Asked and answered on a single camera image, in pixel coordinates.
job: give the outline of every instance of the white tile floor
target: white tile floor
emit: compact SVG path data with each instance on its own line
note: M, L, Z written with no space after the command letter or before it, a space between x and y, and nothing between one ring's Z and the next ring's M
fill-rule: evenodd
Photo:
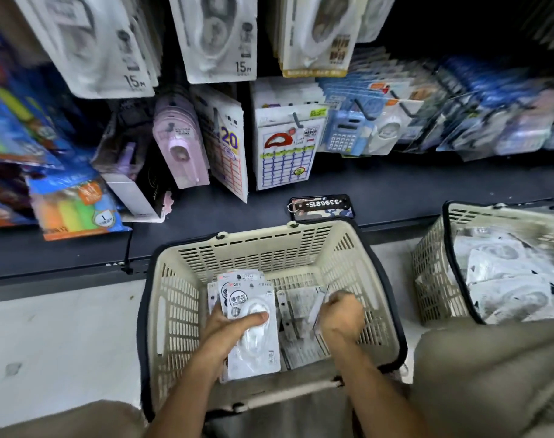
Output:
M412 300L417 240L374 246L412 351L423 329ZM137 310L145 281L0 302L0 427L98 399L139 407Z

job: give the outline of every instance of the orange label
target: orange label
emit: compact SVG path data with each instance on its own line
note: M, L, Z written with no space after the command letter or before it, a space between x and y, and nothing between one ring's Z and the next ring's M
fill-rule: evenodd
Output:
M99 184L94 181L83 184L82 186L78 187L78 196L87 206L95 204L102 198L101 186L99 186Z

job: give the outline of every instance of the store shelf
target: store shelf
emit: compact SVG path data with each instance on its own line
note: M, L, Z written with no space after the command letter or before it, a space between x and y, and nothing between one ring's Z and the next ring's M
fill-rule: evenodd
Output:
M248 204L216 181L186 189L164 223L135 225L129 258L145 260L173 241L285 224L290 220L286 205L293 197L348 194L362 228L437 215L447 200L492 204L554 197L550 154L470 163L452 155L341 159L318 154L309 181L252 191Z
M0 229L0 285L121 269L130 232L44 241L38 227Z

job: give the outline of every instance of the beige plastic basket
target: beige plastic basket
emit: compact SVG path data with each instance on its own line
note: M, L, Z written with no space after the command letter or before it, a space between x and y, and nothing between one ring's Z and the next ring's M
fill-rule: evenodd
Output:
M506 207L448 202L441 217L413 252L415 289L421 323L441 327L447 322L475 321L469 290L457 267L452 233L457 227L501 227L541 248L554 248L554 215Z
M227 269L259 269L275 291L307 286L353 292L365 308L360 344L382 371L398 369L407 344L389 281L352 220L290 222L163 246L152 257L137 322L142 405L148 420L198 346L206 285ZM341 384L331 359L281 373L215 384L209 416L243 412Z

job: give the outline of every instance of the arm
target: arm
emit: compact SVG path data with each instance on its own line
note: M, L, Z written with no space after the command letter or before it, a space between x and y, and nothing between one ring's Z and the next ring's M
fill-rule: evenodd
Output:
M263 324L266 312L230 321L216 304L200 339L200 346L186 364L182 377L147 431L146 438L200 438L208 396L222 364L244 331Z
M422 415L395 391L356 344L364 328L364 311L354 295L333 294L322 306L320 325L365 436L430 438Z

